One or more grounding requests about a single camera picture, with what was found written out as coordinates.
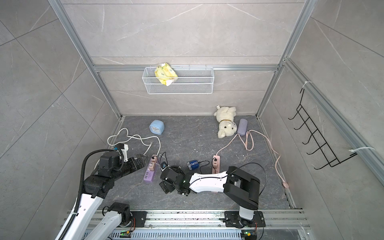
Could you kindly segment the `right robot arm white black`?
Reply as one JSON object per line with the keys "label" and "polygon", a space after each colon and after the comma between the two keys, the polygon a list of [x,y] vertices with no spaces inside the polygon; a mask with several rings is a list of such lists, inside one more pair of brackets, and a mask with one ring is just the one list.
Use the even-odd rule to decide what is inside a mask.
{"label": "right robot arm white black", "polygon": [[161,174],[161,189],[165,194],[174,190],[188,196],[191,192],[223,193],[237,205],[238,211],[225,211],[222,222],[227,227],[264,228],[263,213],[258,212],[261,181],[235,166],[218,174],[184,173],[181,168],[166,167]]}

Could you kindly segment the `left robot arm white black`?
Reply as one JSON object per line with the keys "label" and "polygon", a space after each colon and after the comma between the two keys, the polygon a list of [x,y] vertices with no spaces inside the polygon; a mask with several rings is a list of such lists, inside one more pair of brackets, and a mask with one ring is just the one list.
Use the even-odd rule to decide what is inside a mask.
{"label": "left robot arm white black", "polygon": [[[85,177],[88,159],[100,153],[100,162],[92,174]],[[96,150],[83,160],[80,184],[75,205],[65,224],[57,235],[58,240],[106,240],[119,226],[128,227],[125,235],[129,236],[136,228],[145,225],[147,212],[131,212],[129,204],[113,203],[102,210],[102,221],[86,235],[86,229],[96,210],[106,198],[108,192],[114,187],[115,182],[131,173],[145,167],[148,157],[137,155],[124,161],[120,149]]]}

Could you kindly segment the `pink charger plug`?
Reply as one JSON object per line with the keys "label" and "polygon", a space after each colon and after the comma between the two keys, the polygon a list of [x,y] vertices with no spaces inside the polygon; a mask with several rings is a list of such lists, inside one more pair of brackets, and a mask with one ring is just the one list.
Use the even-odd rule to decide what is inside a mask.
{"label": "pink charger plug", "polygon": [[148,166],[148,170],[153,172],[156,169],[156,162],[151,161]]}

